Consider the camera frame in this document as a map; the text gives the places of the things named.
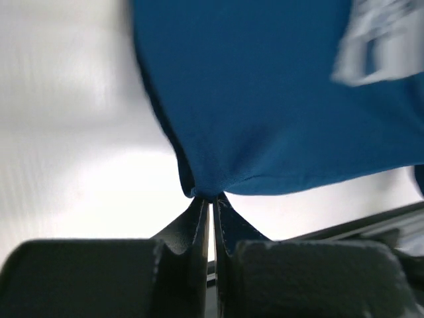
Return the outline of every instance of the white graphic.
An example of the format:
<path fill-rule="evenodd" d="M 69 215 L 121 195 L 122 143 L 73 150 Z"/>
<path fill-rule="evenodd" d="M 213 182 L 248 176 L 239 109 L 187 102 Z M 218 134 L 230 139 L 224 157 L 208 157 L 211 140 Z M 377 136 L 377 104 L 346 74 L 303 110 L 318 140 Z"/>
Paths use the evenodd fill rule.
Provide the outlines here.
<path fill-rule="evenodd" d="M 351 86 L 424 71 L 424 0 L 354 0 L 333 79 Z"/>

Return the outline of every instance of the blue fabric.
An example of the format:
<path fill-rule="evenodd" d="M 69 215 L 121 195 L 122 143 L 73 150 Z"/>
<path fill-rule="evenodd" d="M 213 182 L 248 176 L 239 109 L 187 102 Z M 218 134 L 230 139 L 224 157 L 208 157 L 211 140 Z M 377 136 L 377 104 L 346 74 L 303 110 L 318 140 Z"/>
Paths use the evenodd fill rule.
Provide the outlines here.
<path fill-rule="evenodd" d="M 424 164 L 423 75 L 330 80 L 350 0 L 134 0 L 183 191 L 277 195 Z"/>

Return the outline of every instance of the black plastic part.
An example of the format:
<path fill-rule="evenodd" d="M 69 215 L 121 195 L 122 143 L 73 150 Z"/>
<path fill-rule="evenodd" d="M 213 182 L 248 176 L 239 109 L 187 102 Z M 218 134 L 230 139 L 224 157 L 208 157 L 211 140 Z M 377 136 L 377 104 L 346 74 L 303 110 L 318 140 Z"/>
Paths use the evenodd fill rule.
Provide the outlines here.
<path fill-rule="evenodd" d="M 273 242 L 223 194 L 213 212 L 218 317 L 421 317 L 387 246 L 368 239 Z"/>
<path fill-rule="evenodd" d="M 1 318 L 200 318 L 205 311 L 208 204 L 150 240 L 36 240 L 0 274 Z"/>

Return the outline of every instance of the white surface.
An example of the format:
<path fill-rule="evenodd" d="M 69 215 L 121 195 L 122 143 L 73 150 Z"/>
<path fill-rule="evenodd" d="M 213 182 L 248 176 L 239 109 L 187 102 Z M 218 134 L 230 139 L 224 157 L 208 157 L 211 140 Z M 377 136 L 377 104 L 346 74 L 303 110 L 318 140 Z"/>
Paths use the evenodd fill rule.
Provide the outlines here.
<path fill-rule="evenodd" d="M 33 238 L 150 237 L 189 205 L 124 3 L 0 0 L 0 263 Z M 406 170 L 229 198 L 272 239 L 420 200 Z"/>

